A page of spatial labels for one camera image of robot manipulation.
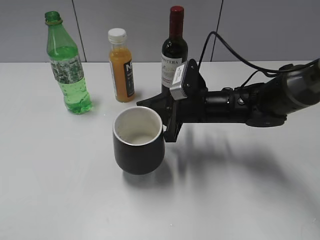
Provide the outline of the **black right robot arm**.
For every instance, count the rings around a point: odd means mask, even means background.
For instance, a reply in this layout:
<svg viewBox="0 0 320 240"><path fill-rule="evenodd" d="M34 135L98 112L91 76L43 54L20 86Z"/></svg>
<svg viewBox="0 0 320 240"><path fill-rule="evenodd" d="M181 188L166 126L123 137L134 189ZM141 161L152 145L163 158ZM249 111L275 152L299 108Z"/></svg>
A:
<svg viewBox="0 0 320 240"><path fill-rule="evenodd" d="M270 81L209 91L194 59L176 68L168 93L137 102L161 117L164 140L177 141L186 123L236 123L251 127L281 126L287 116L320 102L320 61L282 66Z"/></svg>

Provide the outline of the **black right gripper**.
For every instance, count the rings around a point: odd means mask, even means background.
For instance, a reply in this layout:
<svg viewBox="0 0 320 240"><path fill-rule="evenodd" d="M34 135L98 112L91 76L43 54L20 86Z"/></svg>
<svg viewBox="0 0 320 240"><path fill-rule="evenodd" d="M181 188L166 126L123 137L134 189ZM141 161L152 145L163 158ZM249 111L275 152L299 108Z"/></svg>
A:
<svg viewBox="0 0 320 240"><path fill-rule="evenodd" d="M160 93L136 103L138 107L147 107L163 118L166 126L164 140L166 143L175 143L183 123L208 123L205 110L208 88L194 59L187 62L183 89L186 98L174 100L170 93Z"/></svg>

